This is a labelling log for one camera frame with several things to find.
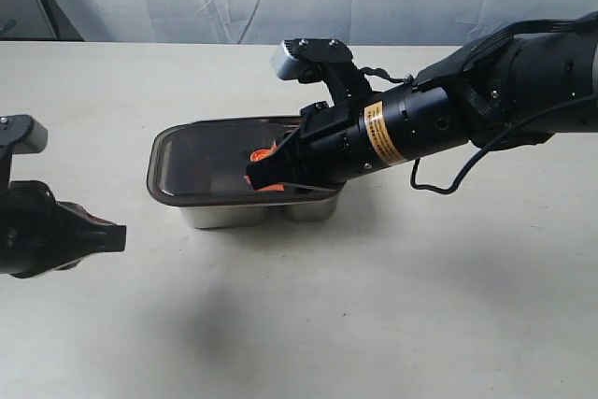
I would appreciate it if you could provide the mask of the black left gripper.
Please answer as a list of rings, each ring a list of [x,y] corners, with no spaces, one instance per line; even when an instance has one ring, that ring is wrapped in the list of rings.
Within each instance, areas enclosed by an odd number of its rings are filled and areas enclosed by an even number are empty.
[[[35,278],[77,266],[94,254],[125,250],[127,228],[82,205],[55,199],[41,181],[1,191],[1,273]]]

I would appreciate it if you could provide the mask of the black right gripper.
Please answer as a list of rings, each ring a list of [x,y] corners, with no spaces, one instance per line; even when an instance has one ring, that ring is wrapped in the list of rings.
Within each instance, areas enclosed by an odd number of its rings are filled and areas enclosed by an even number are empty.
[[[354,103],[311,105],[268,156],[247,166],[255,192],[331,191],[346,181],[466,143],[463,109],[443,88],[394,87]]]

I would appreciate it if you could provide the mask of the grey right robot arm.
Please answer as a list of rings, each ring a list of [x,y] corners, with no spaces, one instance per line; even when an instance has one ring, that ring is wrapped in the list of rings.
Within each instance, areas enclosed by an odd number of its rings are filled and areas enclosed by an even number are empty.
[[[386,70],[358,66],[332,38],[282,41],[272,60],[283,80],[321,82],[331,96],[300,111],[298,126],[246,168],[250,186],[330,191],[394,165],[472,144],[448,187],[456,192],[488,153],[597,129],[597,16],[518,21],[377,91]]]

